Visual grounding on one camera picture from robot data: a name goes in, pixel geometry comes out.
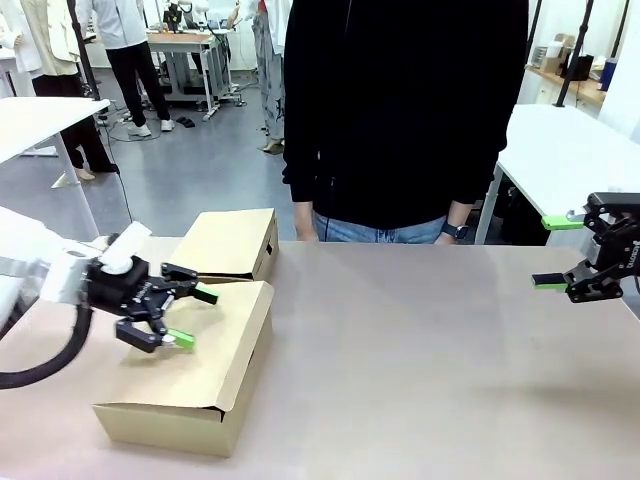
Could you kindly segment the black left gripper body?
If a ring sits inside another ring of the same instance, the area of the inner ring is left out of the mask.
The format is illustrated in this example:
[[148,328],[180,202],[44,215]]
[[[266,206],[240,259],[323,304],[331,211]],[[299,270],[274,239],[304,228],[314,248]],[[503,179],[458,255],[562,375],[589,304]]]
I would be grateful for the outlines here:
[[132,260],[130,270],[118,275],[103,272],[103,265],[92,261],[85,282],[88,303],[120,317],[157,318],[167,301],[168,291],[158,289],[161,278],[149,275],[147,261],[137,256]]

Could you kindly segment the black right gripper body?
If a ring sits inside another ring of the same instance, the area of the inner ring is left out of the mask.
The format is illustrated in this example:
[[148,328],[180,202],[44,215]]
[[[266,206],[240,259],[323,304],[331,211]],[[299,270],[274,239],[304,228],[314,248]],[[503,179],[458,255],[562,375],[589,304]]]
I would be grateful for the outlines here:
[[588,211],[585,225],[594,233],[597,253],[589,258],[590,281],[619,281],[639,276],[639,211],[614,212],[613,223],[599,209]]

